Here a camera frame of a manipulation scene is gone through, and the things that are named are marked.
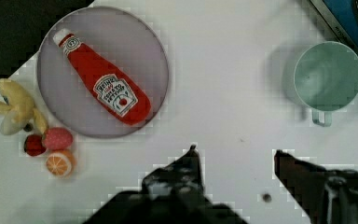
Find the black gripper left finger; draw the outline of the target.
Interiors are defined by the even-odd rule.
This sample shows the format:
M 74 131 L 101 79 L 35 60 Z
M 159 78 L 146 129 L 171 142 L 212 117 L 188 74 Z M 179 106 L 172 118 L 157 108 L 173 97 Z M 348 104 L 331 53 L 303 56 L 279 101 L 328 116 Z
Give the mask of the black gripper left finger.
M 248 224 L 229 206 L 204 193 L 195 146 L 142 180 L 141 189 L 113 196 L 84 224 Z

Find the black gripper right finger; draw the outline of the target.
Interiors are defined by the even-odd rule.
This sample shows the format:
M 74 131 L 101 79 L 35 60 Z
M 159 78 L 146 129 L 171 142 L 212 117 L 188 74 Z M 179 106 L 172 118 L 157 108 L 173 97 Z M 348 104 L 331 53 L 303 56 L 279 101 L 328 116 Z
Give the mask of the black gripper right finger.
M 279 150 L 274 173 L 311 224 L 358 224 L 358 171 L 326 169 Z

